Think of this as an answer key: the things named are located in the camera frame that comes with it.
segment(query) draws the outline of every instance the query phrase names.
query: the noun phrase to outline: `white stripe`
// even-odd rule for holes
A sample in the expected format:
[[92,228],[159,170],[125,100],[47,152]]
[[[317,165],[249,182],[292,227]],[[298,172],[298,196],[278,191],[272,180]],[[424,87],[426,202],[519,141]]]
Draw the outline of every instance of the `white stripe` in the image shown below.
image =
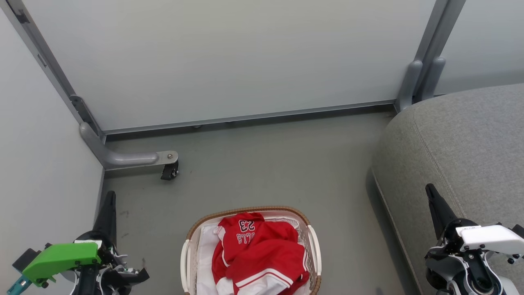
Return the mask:
[[224,235],[226,234],[226,229],[223,226],[219,226],[216,228],[218,230],[217,235],[219,236],[219,239],[224,242]]
[[307,262],[308,262],[308,252],[304,248],[304,258],[302,259],[302,266],[304,266],[304,271],[308,271]]
[[276,295],[282,293],[286,288],[290,288],[288,283],[268,273],[260,279],[254,280],[252,283],[239,288],[237,295]]
[[226,259],[224,258],[224,250],[222,250],[222,261],[224,262],[224,265],[225,265],[226,267],[229,267],[229,266],[230,266],[229,264],[227,264]]
[[272,273],[276,274],[278,277],[281,278],[281,279],[279,278],[280,281],[284,280],[287,283],[286,285],[291,286],[293,284],[293,280],[292,279],[288,278],[283,273],[281,273],[280,271],[278,271],[276,269],[273,269],[273,268],[266,268],[263,271],[261,271],[261,272],[259,272],[257,274],[254,274],[254,275],[250,276],[249,278],[247,278],[245,280],[242,280],[240,282],[237,282],[235,284],[236,284],[237,287],[240,288],[240,286],[248,284],[248,283],[250,283],[253,280],[259,279],[259,278],[263,277],[264,275],[270,275],[270,273],[268,273],[268,272],[272,272]]

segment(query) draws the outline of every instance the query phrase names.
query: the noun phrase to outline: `white wall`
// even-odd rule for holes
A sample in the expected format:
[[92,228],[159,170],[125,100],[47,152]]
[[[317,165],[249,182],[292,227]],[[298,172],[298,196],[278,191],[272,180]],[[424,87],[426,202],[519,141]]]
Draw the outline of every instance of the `white wall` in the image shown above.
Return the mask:
[[396,98],[434,0],[24,0],[103,130]]
[[[102,166],[1,10],[0,65],[0,292],[6,292],[20,277],[11,264],[27,248],[70,243],[91,229]],[[26,293],[69,294],[72,284],[56,278],[60,285]]]
[[468,0],[442,51],[436,94],[524,83],[524,2]]

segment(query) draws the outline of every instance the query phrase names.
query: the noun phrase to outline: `gray sofa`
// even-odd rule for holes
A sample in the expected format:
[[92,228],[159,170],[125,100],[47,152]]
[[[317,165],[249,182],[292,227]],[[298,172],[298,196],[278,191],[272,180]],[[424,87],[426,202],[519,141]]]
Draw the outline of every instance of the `gray sofa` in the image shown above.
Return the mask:
[[[424,187],[435,184],[458,217],[524,226],[524,84],[458,92],[417,103],[387,126],[373,174],[423,295],[424,255],[436,238]],[[524,261],[494,256],[498,275],[524,294]]]

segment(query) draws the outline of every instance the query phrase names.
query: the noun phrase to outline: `teal connector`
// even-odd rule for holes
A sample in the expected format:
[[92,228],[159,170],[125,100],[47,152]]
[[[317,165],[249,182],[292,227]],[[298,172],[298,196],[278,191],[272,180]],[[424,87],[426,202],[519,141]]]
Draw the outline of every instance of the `teal connector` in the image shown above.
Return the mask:
[[14,283],[9,290],[7,295],[20,295],[22,292],[27,290],[31,286],[31,281],[26,276],[21,276],[16,283]]

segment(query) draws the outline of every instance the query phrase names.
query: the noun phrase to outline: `caster wheel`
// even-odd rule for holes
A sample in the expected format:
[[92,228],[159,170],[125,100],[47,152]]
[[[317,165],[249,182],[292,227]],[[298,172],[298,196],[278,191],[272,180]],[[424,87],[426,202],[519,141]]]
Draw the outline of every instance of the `caster wheel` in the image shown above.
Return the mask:
[[173,180],[178,175],[178,161],[173,164],[167,164],[162,171],[162,180]]

